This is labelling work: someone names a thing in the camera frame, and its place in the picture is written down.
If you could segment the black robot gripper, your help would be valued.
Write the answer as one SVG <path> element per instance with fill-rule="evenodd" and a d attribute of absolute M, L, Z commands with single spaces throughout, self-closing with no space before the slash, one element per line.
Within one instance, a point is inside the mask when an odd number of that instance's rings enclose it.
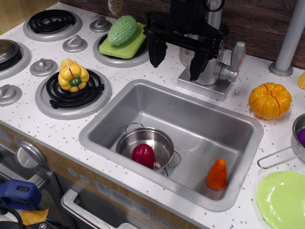
<path fill-rule="evenodd" d="M 144 34 L 150 63 L 157 68 L 166 55 L 167 43 L 195 52 L 190 65 L 190 81 L 199 78 L 210 58 L 218 55 L 222 32 L 209 25 L 206 12 L 219 12 L 224 7 L 212 9 L 206 0 L 172 0 L 169 12 L 147 10 L 144 15 Z"/>

